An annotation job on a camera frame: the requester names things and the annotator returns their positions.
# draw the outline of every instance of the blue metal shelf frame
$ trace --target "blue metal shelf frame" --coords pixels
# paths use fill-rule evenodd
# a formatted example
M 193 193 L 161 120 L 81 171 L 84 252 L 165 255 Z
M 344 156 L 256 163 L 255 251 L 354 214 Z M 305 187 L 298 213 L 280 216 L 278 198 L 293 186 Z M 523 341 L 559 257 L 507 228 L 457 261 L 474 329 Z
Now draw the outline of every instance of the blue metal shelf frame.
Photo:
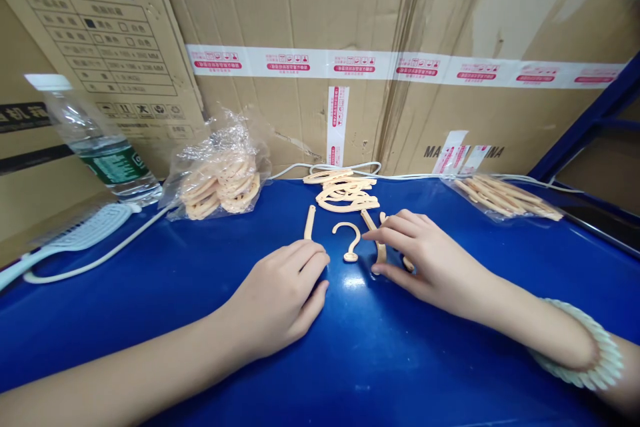
M 567 189 L 573 188 L 571 185 L 567 185 L 560 181 L 554 181 L 553 185 L 557 185 L 558 187 L 563 187 Z M 629 211 L 626 211 L 624 209 L 621 209 L 617 205 L 613 205 L 608 201 L 602 200 L 598 197 L 594 197 L 593 195 L 589 195 L 586 192 L 570 193 L 570 194 L 568 193 L 567 195 L 572 195 L 574 198 L 581 200 L 583 203 L 598 207 L 600 210 L 603 210 L 609 214 L 613 214 L 615 217 L 618 217 L 619 219 L 622 219 L 631 225 L 640 226 L 640 218 L 637 215 Z
M 529 175 L 540 181 L 551 181 L 604 129 L 640 131 L 640 122 L 617 118 L 639 95 L 640 53 L 629 62 L 618 78 L 542 157 L 540 162 L 529 172 Z

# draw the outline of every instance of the packing tape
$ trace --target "packing tape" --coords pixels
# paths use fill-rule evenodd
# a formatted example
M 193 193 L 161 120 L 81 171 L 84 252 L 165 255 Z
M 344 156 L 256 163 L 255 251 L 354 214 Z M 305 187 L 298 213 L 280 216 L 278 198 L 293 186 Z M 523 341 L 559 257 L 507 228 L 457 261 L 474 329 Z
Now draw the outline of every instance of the packing tape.
M 626 63 L 456 57 L 420 52 L 186 45 L 196 75 L 400 80 L 441 85 L 604 89 Z
M 347 135 L 349 87 L 329 87 L 327 106 L 327 163 L 342 167 Z
M 471 175 L 472 173 L 475 173 L 475 171 L 478 170 L 478 167 L 480 167 L 482 161 L 487 156 L 487 152 L 489 152 L 490 149 L 490 145 L 476 145 L 473 150 L 471 150 L 469 158 L 465 162 L 465 166 L 462 167 L 460 174 Z
M 458 173 L 462 166 L 462 161 L 469 150 L 468 145 L 462 145 L 468 130 L 452 130 L 447 135 L 445 145 L 442 147 L 438 160 L 433 166 L 431 173 L 439 175 L 450 175 Z

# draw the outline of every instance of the finger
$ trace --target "finger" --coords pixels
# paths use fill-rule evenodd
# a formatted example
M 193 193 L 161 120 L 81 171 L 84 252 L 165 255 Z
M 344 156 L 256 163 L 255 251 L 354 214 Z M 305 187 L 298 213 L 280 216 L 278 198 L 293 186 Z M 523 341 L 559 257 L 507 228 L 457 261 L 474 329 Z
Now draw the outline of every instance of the finger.
M 427 217 L 424 213 L 419 213 L 418 218 L 430 227 L 440 228 L 433 220 Z
M 429 292 L 429 285 L 404 269 L 389 264 L 373 264 L 371 271 L 374 274 L 382 274 L 394 284 L 401 286 L 415 297 L 423 298 Z
M 408 253 L 407 251 L 411 246 L 411 238 L 388 227 L 370 230 L 369 232 L 362 234 L 362 238 L 364 240 L 375 240 L 381 244 L 391 246 L 405 254 Z
M 293 252 L 295 252 L 301 246 L 303 246 L 305 244 L 308 244 L 308 243 L 312 243 L 312 241 L 311 240 L 296 240 L 295 242 L 293 242 L 292 244 L 289 244 L 288 246 L 282 246 L 278 250 L 274 250 L 269 255 L 264 257 L 261 260 L 261 262 L 265 262 L 267 260 L 272 260 L 272 259 L 276 259 L 276 258 L 282 259 L 284 261 Z
M 401 211 L 396 213 L 396 216 L 408 220 L 412 224 L 415 224 L 419 227 L 423 227 L 425 225 L 424 221 L 418 216 L 417 213 L 413 213 L 408 209 L 402 209 Z
M 289 258 L 284 260 L 283 268 L 297 274 L 315 254 L 324 252 L 325 248 L 322 245 L 316 244 L 315 242 L 306 243 L 301 245 L 297 250 L 291 253 Z
M 327 288 L 329 287 L 329 280 L 323 280 L 315 288 L 311 297 L 300 309 L 298 318 L 293 321 L 293 325 L 289 329 L 293 337 L 293 342 L 302 338 L 311 327 L 313 321 L 322 311 L 322 307 L 325 306 L 325 297 L 327 294 Z
M 399 216 L 387 217 L 382 225 L 411 238 L 416 238 L 420 235 L 421 230 L 424 228 L 424 224 L 418 225 Z
M 327 252 L 320 252 L 311 257 L 304 267 L 302 267 L 302 270 L 300 271 L 300 278 L 301 281 L 309 288 L 307 295 L 315 285 L 315 282 L 317 282 L 322 271 L 327 265 L 329 265 L 330 260 L 331 258 L 327 255 Z

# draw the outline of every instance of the plastic bag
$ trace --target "plastic bag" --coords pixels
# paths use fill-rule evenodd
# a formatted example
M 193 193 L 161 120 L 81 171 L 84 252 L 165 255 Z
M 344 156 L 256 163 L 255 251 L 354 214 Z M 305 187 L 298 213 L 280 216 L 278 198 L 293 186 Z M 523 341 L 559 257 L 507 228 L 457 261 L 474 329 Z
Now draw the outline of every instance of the plastic bag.
M 522 217 L 557 222 L 563 217 L 540 197 L 490 175 L 448 175 L 441 180 L 496 222 Z
M 267 142 L 273 130 L 252 107 L 219 109 L 211 135 L 173 153 L 159 208 L 169 220 L 205 220 L 253 211 L 271 175 Z

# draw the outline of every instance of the person's left hand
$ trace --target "person's left hand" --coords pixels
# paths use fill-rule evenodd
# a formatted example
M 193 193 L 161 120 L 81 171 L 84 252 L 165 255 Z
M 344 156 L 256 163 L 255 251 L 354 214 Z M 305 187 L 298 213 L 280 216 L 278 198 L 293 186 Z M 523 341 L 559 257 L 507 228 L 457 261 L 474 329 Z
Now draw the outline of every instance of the person's left hand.
M 249 360 L 270 356 L 307 333 L 325 305 L 329 281 L 311 290 L 328 263 L 322 245 L 298 240 L 255 264 L 220 309 Z

